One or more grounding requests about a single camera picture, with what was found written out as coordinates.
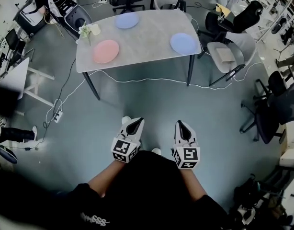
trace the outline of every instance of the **plate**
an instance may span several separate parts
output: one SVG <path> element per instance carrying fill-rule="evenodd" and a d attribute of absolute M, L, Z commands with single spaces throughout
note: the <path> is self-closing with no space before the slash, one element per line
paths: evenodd
<path fill-rule="evenodd" d="M 197 41 L 186 33 L 177 33 L 170 39 L 170 45 L 173 50 L 181 55 L 197 54 Z"/>
<path fill-rule="evenodd" d="M 116 16 L 115 25 L 117 28 L 120 28 L 120 29 L 128 29 L 128 28 L 132 28 L 136 26 L 138 21 L 139 21 L 139 18 L 135 12 L 123 13 Z"/>
<path fill-rule="evenodd" d="M 104 64 L 115 59 L 119 52 L 119 45 L 114 40 L 104 40 L 96 45 L 93 50 L 93 59 Z"/>

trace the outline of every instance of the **blue plate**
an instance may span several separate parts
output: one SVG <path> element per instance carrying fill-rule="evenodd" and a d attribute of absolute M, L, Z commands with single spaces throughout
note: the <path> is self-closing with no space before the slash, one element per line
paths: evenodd
<path fill-rule="evenodd" d="M 170 39 L 170 45 L 173 50 L 181 55 L 192 55 L 197 53 L 197 41 L 185 33 L 173 35 Z"/>
<path fill-rule="evenodd" d="M 134 27 L 139 21 L 138 15 L 135 12 L 123 13 L 115 18 L 115 25 L 120 29 L 128 29 Z"/>

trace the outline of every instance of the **floor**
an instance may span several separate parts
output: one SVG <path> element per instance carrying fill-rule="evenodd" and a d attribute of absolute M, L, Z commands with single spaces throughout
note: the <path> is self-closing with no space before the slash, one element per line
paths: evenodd
<path fill-rule="evenodd" d="M 79 0 L 80 4 L 99 0 Z M 208 10 L 191 8 L 198 1 L 207 8 L 215 7 L 216 0 L 186 0 L 188 12 L 204 29 L 204 19 Z M 149 8 L 150 0 L 140 4 Z M 99 8 L 84 7 L 93 21 L 113 16 L 110 4 Z M 29 44 L 35 47 L 31 67 L 39 69 L 56 80 L 44 79 L 39 95 L 54 102 L 67 79 L 71 64 L 76 57 L 74 40 L 63 31 L 60 37 L 54 25 L 45 26 Z M 169 78 L 185 81 L 189 57 L 180 57 L 121 68 L 106 72 L 120 80 L 143 78 Z M 258 54 L 252 63 L 261 62 Z M 236 79 L 242 79 L 247 69 Z M 195 60 L 192 83 L 208 86 L 209 79 L 221 76 L 212 59 L 207 54 Z M 226 89 L 211 90 L 187 87 L 185 84 L 166 80 L 143 81 L 138 83 L 117 83 L 103 73 L 91 76 L 101 101 L 92 94 L 86 83 L 70 96 L 63 105 L 61 121 L 51 123 L 43 143 L 37 150 L 13 149 L 19 163 L 15 169 L 48 189 L 71 190 L 78 183 L 90 178 L 112 162 L 110 147 L 113 137 L 121 126 L 124 115 L 144 117 L 145 128 L 142 135 L 143 148 L 162 148 L 163 156 L 173 159 L 170 148 L 174 143 L 174 126 L 177 120 L 188 123 L 197 133 L 201 147 L 201 162 L 194 169 L 201 184 L 219 204 L 228 208 L 232 203 L 233 190 L 255 173 L 263 178 L 278 163 L 280 146 L 278 139 L 265 145 L 253 142 L 255 129 L 240 134 L 240 127 L 248 121 L 250 113 L 240 108 L 241 101 L 252 104 L 256 94 L 255 79 L 266 82 L 268 75 L 262 64 L 254 65 L 246 78 L 233 82 Z M 71 75 L 61 99 L 71 93 L 83 81 L 82 74 L 71 69 Z M 225 81 L 214 88 L 225 87 Z M 31 129 L 38 127 L 38 142 L 45 133 L 43 121 L 49 106 L 25 95 L 19 102 L 19 111 L 25 117 L 15 116 L 13 127 Z M 36 143 L 13 143 L 20 148 L 32 147 Z"/>

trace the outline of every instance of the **black pants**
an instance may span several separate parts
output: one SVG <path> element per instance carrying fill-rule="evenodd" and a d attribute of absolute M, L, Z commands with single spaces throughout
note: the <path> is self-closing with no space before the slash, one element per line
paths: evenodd
<path fill-rule="evenodd" d="M 283 35 L 283 42 L 284 42 L 284 44 L 287 43 L 287 41 L 289 40 L 289 38 L 291 38 L 292 34 L 293 34 L 293 28 L 290 27 L 290 28 L 286 31 L 286 33 Z"/>
<path fill-rule="evenodd" d="M 18 128 L 1 128 L 0 143 L 6 140 L 23 142 L 23 140 L 34 140 L 34 133 Z"/>

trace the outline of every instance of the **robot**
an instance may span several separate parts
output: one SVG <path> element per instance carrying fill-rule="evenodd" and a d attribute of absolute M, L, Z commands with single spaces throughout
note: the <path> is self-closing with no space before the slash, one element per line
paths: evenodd
<path fill-rule="evenodd" d="M 129 163 L 137 154 L 141 148 L 144 123 L 145 121 L 141 117 L 124 120 L 111 146 L 115 160 Z M 171 152 L 178 168 L 193 169 L 200 161 L 200 147 L 195 131 L 187 123 L 179 120 L 175 125 L 174 139 L 175 143 Z"/>

